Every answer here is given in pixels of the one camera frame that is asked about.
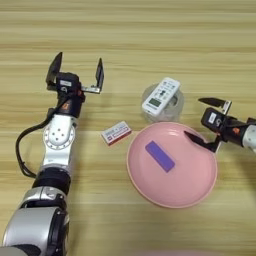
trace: silver robot arm segment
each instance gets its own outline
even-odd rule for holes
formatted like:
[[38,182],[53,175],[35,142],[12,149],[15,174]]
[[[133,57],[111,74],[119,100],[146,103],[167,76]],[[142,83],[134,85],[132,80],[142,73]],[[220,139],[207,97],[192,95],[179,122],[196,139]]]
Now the silver robot arm segment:
[[65,256],[67,253],[69,215],[66,208],[74,169],[72,150],[77,120],[85,101],[84,92],[101,92],[104,71],[100,59],[96,71],[97,85],[83,87],[76,74],[60,72],[61,61],[62,53],[59,53],[46,78],[47,89],[57,91],[57,107],[49,110],[45,121],[20,135],[23,138],[42,128],[42,124],[46,126],[43,133],[45,155],[37,175],[21,161],[16,142],[16,154],[18,149],[17,158],[23,174],[36,178],[8,223],[0,256]]

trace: wooden table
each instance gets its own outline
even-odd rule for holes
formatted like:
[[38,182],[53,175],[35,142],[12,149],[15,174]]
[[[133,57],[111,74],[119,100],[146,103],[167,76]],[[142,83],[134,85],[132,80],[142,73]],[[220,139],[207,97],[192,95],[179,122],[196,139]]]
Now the wooden table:
[[[254,0],[1,0],[0,233],[33,182],[19,171],[15,140],[55,104],[45,76],[63,51],[63,70],[85,85],[95,81],[99,57],[105,65],[103,93],[88,95],[80,117],[69,255],[175,249],[256,255],[256,157],[249,150],[223,145],[213,192],[189,209],[149,203],[126,171],[129,143],[147,125],[141,95],[164,76],[182,83],[181,122],[207,138],[199,97],[230,99],[230,114],[253,117],[255,12]],[[121,120],[132,135],[107,147],[101,131]],[[44,153],[41,131],[24,140],[22,152],[36,171]]]

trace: purple block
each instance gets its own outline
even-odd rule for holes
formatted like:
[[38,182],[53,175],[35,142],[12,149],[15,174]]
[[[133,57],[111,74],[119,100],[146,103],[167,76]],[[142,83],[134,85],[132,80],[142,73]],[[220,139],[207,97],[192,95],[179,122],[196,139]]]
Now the purple block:
[[175,166],[172,159],[154,141],[147,144],[145,149],[166,172]]

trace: wood grain surface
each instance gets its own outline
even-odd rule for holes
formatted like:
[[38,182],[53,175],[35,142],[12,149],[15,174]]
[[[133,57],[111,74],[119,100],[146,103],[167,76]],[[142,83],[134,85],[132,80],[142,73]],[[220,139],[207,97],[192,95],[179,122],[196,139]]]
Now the wood grain surface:
[[[55,104],[45,76],[63,51],[63,70],[85,85],[95,81],[99,57],[105,65],[103,93],[87,96],[78,128],[69,255],[256,255],[252,152],[223,144],[214,190],[182,210],[149,203],[126,170],[129,143],[148,125],[141,95],[164,76],[182,83],[181,122],[207,138],[199,97],[230,99],[230,114],[255,117],[255,26],[255,0],[0,0],[0,234],[33,182],[19,171],[15,140]],[[122,120],[132,135],[106,146],[100,132]],[[44,153],[41,131],[24,140],[22,153],[36,171]]]

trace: black cable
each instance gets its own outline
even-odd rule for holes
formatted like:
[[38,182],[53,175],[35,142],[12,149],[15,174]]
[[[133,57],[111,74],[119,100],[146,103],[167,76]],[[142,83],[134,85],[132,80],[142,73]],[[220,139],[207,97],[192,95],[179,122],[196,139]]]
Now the black cable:
[[63,104],[65,104],[71,97],[73,96],[73,94],[69,94],[67,96],[64,97],[64,99],[61,101],[60,104],[58,104],[53,111],[46,117],[46,119],[41,122],[40,124],[37,124],[35,126],[29,127],[26,130],[24,130],[19,137],[16,140],[16,144],[15,144],[15,151],[16,151],[16,156],[17,156],[17,160],[21,169],[21,172],[30,178],[35,178],[36,174],[33,173],[32,171],[30,171],[27,166],[25,165],[25,162],[22,160],[21,155],[20,155],[20,141],[29,133],[34,132],[36,130],[42,129],[44,128],[47,124],[49,124],[49,122],[51,121],[53,115],[55,115],[59,109],[63,106]]

